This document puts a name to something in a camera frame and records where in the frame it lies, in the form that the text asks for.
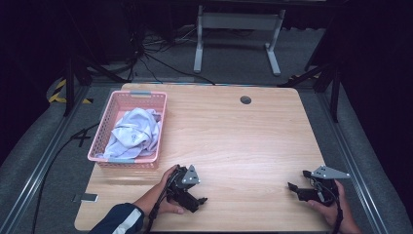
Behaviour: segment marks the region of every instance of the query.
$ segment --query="wooden tabletop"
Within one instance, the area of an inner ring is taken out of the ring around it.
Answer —
[[[310,187],[302,171],[324,164],[294,89],[127,84],[122,90],[168,94],[159,169],[95,165],[86,192],[99,198],[81,205],[77,229],[92,229],[114,205],[134,202],[179,164],[195,166],[201,183],[189,192],[207,201],[193,214],[159,215],[153,231],[329,230],[287,187]]]

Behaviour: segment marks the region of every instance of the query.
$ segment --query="person's arm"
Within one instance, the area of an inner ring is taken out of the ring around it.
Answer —
[[[360,234],[361,230],[358,228],[350,209],[350,205],[346,199],[346,193],[343,185],[339,181],[335,181],[338,187],[340,207],[343,210],[343,220],[341,221],[339,232],[343,234]],[[315,211],[322,214],[330,226],[335,225],[337,219],[337,204],[326,207],[325,205],[316,201],[310,200],[308,204]]]
[[[175,170],[176,166],[171,167],[162,176],[161,181],[147,191],[142,197],[134,203],[119,204],[113,207],[106,217],[99,222],[90,234],[106,233],[125,233],[132,234],[140,231],[143,226],[143,219],[149,215],[157,202],[159,196],[167,185],[168,178]],[[183,208],[171,204],[167,199],[163,199],[159,214],[174,213],[183,214]]]

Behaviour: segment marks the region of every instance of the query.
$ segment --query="crumpled fabric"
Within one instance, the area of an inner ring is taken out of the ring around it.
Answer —
[[[132,159],[156,151],[162,121],[154,109],[127,111],[116,123],[109,142],[99,158]]]

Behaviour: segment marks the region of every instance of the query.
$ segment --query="sleeve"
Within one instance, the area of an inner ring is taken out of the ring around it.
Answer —
[[[114,206],[90,234],[134,234],[143,226],[145,213],[131,203]]]

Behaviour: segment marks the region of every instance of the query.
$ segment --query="black round hole cover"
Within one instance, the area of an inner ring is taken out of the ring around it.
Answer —
[[[251,97],[248,97],[248,96],[242,96],[240,98],[240,100],[243,104],[250,104],[251,103]]]

